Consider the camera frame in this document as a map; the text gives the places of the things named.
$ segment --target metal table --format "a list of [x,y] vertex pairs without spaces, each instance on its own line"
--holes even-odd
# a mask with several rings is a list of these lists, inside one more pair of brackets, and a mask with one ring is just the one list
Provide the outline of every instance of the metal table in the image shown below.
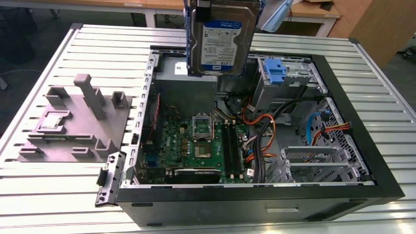
[[[49,85],[80,91],[72,80],[88,73],[104,95],[143,93],[149,46],[185,46],[184,30],[73,25],[0,139],[0,232],[101,233],[157,230],[137,227],[119,207],[95,208],[101,163],[20,163],[17,151],[48,104]],[[253,51],[324,55],[401,185],[405,198],[368,207],[336,221],[303,224],[167,227],[179,233],[412,233],[416,229],[416,115],[359,44],[347,39],[255,35]],[[131,109],[129,116],[137,112]],[[125,130],[132,128],[128,121]]]

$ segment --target orange wire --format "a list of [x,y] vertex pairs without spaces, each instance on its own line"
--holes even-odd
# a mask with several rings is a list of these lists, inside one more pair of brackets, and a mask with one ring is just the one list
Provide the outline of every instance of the orange wire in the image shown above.
[[[344,127],[341,127],[341,128],[329,128],[329,127],[328,127],[328,128],[325,129],[325,132],[336,131],[336,130],[348,130],[348,129],[349,129],[349,126],[344,126]],[[311,142],[311,146],[313,146],[313,145],[316,144],[316,140],[317,140],[320,134],[321,134],[321,131],[317,131],[317,132],[315,133],[315,136],[313,136],[312,142]]]
[[249,120],[245,119],[244,112],[245,112],[245,110],[247,110],[247,107],[248,107],[251,101],[252,101],[252,98],[248,99],[248,103],[247,103],[247,105],[245,105],[245,107],[243,108],[243,111],[241,111],[244,123],[248,124],[248,125],[255,125],[255,124],[257,124],[265,117],[269,118],[269,119],[271,119],[271,122],[273,123],[273,135],[272,135],[272,137],[271,137],[271,139],[269,139],[269,141],[268,141],[265,147],[261,149],[261,151],[264,152],[264,151],[268,150],[268,148],[272,146],[272,142],[273,142],[275,134],[276,134],[276,123],[275,123],[273,117],[272,117],[269,114],[260,115],[253,121],[249,121]]
[[[265,153],[263,154],[263,157],[277,157],[277,154]],[[255,159],[255,155],[249,154],[249,156],[245,159],[245,162],[251,162]]]

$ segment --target blue plastic clip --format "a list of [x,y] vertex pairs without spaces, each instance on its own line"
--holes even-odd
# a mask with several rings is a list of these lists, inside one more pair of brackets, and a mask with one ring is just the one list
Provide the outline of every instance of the blue plastic clip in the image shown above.
[[264,59],[264,68],[271,84],[281,84],[287,78],[287,69],[277,58]]

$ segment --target metal bracket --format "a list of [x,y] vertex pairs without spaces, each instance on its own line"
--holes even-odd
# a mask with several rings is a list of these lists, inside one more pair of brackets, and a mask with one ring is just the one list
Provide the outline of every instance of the metal bracket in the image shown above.
[[201,138],[205,139],[208,142],[211,142],[212,140],[212,128],[211,127],[207,133],[196,132],[196,128],[197,128],[196,122],[205,121],[205,120],[208,122],[208,126],[211,126],[212,125],[211,117],[205,113],[197,114],[196,116],[192,117],[192,138],[195,142]]
[[117,206],[116,197],[121,182],[125,153],[116,152],[108,156],[105,167],[101,168],[97,185],[100,186],[96,207]]

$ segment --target connector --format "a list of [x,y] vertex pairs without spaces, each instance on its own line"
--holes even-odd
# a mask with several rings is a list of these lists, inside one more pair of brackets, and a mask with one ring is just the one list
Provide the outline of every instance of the connector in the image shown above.
[[327,140],[329,139],[329,135],[328,133],[325,133],[325,126],[323,126],[320,128],[320,135],[323,136],[323,138],[325,138]]
[[324,122],[329,121],[329,117],[331,117],[331,111],[329,110],[321,110],[320,112],[320,120]]

